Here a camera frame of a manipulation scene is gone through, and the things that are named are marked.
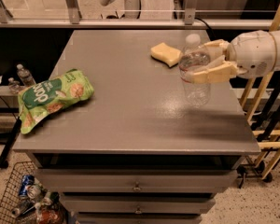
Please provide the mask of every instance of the drawer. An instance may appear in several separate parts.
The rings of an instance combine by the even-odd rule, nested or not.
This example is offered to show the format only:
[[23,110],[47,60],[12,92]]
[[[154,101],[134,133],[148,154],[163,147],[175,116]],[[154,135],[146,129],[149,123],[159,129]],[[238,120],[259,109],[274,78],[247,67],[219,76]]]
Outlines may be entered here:
[[127,214],[202,214],[215,204],[213,199],[147,196],[62,196],[69,212]]
[[236,171],[54,170],[38,169],[36,178],[59,192],[223,192]]
[[200,216],[77,214],[80,224],[198,224]]

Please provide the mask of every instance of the gray tabletop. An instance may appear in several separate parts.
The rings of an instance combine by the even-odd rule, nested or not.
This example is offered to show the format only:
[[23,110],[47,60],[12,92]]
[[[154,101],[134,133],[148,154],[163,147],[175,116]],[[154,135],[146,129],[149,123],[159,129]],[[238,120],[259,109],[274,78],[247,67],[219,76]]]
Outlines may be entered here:
[[15,151],[108,154],[256,154],[259,146],[229,83],[213,84],[208,105],[191,108],[178,67],[150,57],[165,42],[182,49],[205,31],[75,31],[52,77],[78,68],[95,94],[20,134]]

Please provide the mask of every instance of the plastic bottle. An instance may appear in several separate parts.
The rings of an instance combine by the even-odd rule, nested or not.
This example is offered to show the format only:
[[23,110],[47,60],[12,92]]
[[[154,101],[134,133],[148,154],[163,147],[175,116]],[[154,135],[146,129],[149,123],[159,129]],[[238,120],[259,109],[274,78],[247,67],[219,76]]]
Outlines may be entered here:
[[186,99],[195,108],[206,105],[210,99],[210,84],[193,84],[185,80],[188,71],[194,71],[210,63],[211,58],[208,49],[201,45],[200,36],[197,34],[188,35],[186,38],[181,58],[179,60],[180,76],[183,81]]
[[10,92],[13,94],[19,93],[19,91],[21,90],[20,82],[18,80],[15,80],[13,77],[9,78],[8,81]]
[[24,86],[29,87],[33,86],[35,84],[35,80],[33,76],[31,75],[30,71],[22,66],[22,64],[17,65],[18,71],[17,74],[19,78],[21,79],[21,82],[24,84]]

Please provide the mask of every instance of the snack bag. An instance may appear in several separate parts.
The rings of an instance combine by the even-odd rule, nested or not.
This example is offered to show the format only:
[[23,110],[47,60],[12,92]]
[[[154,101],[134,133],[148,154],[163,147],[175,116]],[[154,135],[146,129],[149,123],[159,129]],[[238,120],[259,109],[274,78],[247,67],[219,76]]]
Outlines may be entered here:
[[46,116],[89,99],[93,86],[79,70],[43,81],[19,92],[21,133],[30,132]]

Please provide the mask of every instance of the drawer knob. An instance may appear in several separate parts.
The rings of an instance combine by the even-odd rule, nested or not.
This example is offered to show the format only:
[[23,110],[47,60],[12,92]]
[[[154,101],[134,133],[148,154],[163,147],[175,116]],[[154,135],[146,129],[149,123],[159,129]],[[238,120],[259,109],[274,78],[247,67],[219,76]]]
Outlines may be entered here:
[[134,212],[135,214],[142,214],[140,206],[137,207],[137,210]]
[[134,187],[133,187],[133,191],[134,192],[140,192],[142,189],[139,186],[139,183],[135,183]]

